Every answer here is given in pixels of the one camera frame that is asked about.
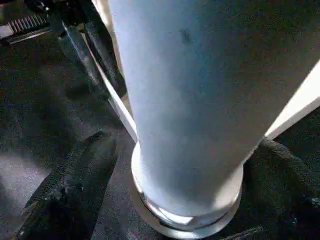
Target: black plastic part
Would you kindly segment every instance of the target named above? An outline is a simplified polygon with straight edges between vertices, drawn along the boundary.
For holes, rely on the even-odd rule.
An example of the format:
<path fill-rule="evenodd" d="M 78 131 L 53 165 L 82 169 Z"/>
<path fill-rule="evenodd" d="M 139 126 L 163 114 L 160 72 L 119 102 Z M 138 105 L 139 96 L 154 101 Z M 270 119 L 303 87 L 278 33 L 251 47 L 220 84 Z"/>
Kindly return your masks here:
<path fill-rule="evenodd" d="M 86 15 L 84 31 L 87 43 L 111 85 L 122 97 L 127 93 L 127 88 L 124 77 L 118 69 L 112 38 L 93 3 L 89 0 L 81 0 L 79 3 Z"/>
<path fill-rule="evenodd" d="M 85 73 L 89 93 L 106 101 L 109 91 L 81 33 L 72 26 L 65 26 L 64 32 L 57 37 L 57 40 L 64 55 Z"/>
<path fill-rule="evenodd" d="M 17 239 L 88 239 L 116 164 L 115 138 L 97 132 L 47 176 L 25 207 L 35 207 Z"/>

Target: gray floor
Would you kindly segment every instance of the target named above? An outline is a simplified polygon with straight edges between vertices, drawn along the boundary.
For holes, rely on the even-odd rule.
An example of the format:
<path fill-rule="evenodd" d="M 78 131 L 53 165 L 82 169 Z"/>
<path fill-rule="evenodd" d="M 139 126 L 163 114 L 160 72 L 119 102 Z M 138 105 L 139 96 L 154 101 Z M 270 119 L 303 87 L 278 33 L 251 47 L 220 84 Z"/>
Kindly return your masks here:
<path fill-rule="evenodd" d="M 0 239 L 78 140 L 117 131 L 102 102 L 66 97 L 84 76 L 52 35 L 0 48 Z"/>

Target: dark spot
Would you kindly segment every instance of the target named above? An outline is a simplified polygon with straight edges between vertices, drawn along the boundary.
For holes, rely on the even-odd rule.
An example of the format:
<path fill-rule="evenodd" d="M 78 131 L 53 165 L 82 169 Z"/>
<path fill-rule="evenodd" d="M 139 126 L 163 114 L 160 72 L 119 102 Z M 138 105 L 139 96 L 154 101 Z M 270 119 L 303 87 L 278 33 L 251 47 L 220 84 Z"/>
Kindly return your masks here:
<path fill-rule="evenodd" d="M 75 185 L 76 189 L 78 189 L 78 191 L 83 192 L 84 191 L 84 187 L 82 186 L 82 184 L 79 182 Z"/>
<path fill-rule="evenodd" d="M 181 35 L 183 44 L 189 45 L 189 44 L 192 43 L 191 34 L 190 34 L 188 29 L 181 29 L 180 30 L 180 35 Z"/>
<path fill-rule="evenodd" d="M 90 95 L 89 85 L 82 83 L 78 86 L 66 90 L 66 96 L 70 100 L 80 100 Z"/>

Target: metal base ring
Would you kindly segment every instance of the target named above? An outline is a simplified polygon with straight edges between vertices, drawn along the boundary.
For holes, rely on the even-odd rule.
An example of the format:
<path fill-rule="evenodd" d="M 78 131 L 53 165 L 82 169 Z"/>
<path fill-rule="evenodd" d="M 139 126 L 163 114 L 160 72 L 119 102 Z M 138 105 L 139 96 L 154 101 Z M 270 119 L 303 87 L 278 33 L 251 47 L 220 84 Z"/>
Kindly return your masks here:
<path fill-rule="evenodd" d="M 149 224 L 153 229 L 158 231 L 159 233 L 175 239 L 184 239 L 184 240 L 194 240 L 194 239 L 202 239 L 208 236 L 211 236 L 220 230 L 222 230 L 234 217 L 236 214 L 242 195 L 242 189 L 240 190 L 238 197 L 234 203 L 234 205 L 229 209 L 229 211 L 218 221 L 213 224 L 197 228 L 195 230 L 179 230 L 175 228 L 171 228 L 167 225 L 161 223 L 160 219 L 157 218 L 144 204 L 140 192 L 137 190 L 135 185 L 134 177 L 131 173 L 131 178 L 128 183 L 129 193 L 131 197 L 131 201 L 136 211 L 140 215 L 140 217 Z"/>

